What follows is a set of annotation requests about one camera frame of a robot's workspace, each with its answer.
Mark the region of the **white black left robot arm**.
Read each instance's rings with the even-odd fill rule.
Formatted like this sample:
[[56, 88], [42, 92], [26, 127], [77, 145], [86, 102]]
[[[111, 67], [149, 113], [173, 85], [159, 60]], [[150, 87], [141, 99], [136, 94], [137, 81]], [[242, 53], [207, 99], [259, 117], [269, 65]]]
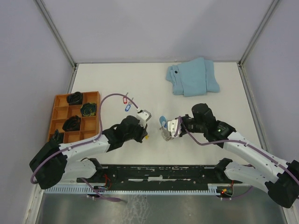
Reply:
[[29, 163], [32, 184], [49, 189], [61, 180], [81, 177], [99, 182], [103, 170], [89, 157], [118, 149], [129, 140], [141, 143], [148, 134], [147, 122], [148, 118], [141, 115], [129, 115], [120, 124], [85, 140], [62, 144], [50, 140]]

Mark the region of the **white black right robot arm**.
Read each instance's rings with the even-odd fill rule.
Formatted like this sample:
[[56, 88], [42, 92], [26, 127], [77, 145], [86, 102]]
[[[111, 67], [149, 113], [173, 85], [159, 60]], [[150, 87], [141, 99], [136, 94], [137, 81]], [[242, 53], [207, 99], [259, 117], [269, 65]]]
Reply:
[[178, 118], [181, 136], [201, 133], [207, 142], [197, 141], [198, 145], [217, 145], [248, 162], [245, 166], [228, 158], [220, 160], [214, 171], [217, 181], [226, 182], [230, 179], [258, 188], [284, 208], [290, 208], [298, 200], [299, 162], [297, 160], [288, 162], [254, 146], [233, 126], [217, 120], [207, 104], [194, 105], [192, 114], [192, 117], [185, 115]]

